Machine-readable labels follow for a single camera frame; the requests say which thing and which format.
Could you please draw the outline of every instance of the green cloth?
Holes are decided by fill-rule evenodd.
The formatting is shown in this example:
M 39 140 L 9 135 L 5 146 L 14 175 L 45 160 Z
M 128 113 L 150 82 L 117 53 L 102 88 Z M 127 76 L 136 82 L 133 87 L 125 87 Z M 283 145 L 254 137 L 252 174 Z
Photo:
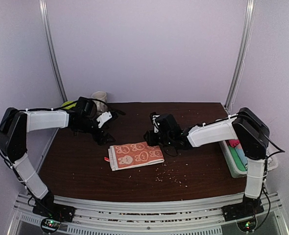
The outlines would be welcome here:
M 228 148 L 229 148 L 229 151 L 231 152 L 231 154 L 233 156 L 234 162 L 236 163 L 238 170 L 246 171 L 246 168 L 243 166 L 241 159 L 238 157 L 236 150 L 231 146 L 228 146 Z

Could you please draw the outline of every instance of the yellow object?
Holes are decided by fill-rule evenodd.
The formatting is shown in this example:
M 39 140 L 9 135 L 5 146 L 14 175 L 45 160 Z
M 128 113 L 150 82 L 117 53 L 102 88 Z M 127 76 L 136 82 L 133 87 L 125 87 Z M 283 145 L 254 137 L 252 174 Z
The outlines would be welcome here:
M 66 101 L 65 103 L 62 104 L 62 106 L 68 105 L 70 103 L 72 103 L 72 101 Z M 70 106 L 67 106 L 64 109 L 70 109 L 70 108 L 75 107 L 75 106 L 76 106 L 76 103 L 71 104 Z

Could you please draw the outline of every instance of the white wall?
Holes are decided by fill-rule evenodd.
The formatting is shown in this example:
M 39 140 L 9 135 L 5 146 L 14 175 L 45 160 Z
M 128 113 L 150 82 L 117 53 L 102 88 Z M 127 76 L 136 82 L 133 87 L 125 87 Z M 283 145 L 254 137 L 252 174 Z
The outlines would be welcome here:
M 61 104 L 49 61 L 37 0 L 0 1 L 0 121 L 7 107 Z M 28 153 L 36 165 L 52 130 L 31 133 Z M 0 157 L 0 235 L 21 189 Z
M 246 0 L 49 0 L 68 99 L 225 102 Z
M 233 112 L 251 108 L 270 128 L 285 154 L 269 173 L 268 187 L 279 192 L 289 216 L 289 0 L 256 4 L 250 48 Z

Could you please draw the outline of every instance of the white cup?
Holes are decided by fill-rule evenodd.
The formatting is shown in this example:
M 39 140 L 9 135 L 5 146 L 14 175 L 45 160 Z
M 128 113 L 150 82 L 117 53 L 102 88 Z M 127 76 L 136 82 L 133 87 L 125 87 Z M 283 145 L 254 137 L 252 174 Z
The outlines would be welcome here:
M 99 99 L 99 100 L 102 100 L 105 103 L 107 103 L 106 92 L 95 92 L 91 95 L 91 98 Z M 101 103 L 100 101 L 96 101 L 96 100 L 94 100 L 94 102 L 96 103 L 96 110 L 99 114 L 107 111 L 107 106 L 105 104 Z

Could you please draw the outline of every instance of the robotic arm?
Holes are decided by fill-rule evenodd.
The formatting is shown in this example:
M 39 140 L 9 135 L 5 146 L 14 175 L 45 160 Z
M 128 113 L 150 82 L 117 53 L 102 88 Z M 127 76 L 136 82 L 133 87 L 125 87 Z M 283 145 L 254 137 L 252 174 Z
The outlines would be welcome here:
M 248 108 L 235 115 L 212 123 L 182 130 L 173 115 L 150 115 L 154 130 L 147 131 L 144 139 L 150 146 L 173 146 L 188 150 L 207 143 L 238 139 L 248 158 L 247 184 L 243 202 L 223 208 L 225 220 L 239 219 L 263 212 L 260 196 L 267 173 L 268 127 Z
M 76 106 L 69 110 L 8 108 L 0 124 L 0 154 L 13 169 L 19 181 L 35 199 L 33 213 L 56 221 L 71 222 L 75 208 L 55 204 L 54 195 L 42 182 L 31 165 L 26 148 L 26 134 L 49 128 L 71 128 L 74 132 L 91 133 L 93 139 L 103 145 L 115 139 L 102 130 L 109 121 L 122 111 L 112 110 L 98 117 L 90 117 L 95 107 L 92 99 L 80 97 Z

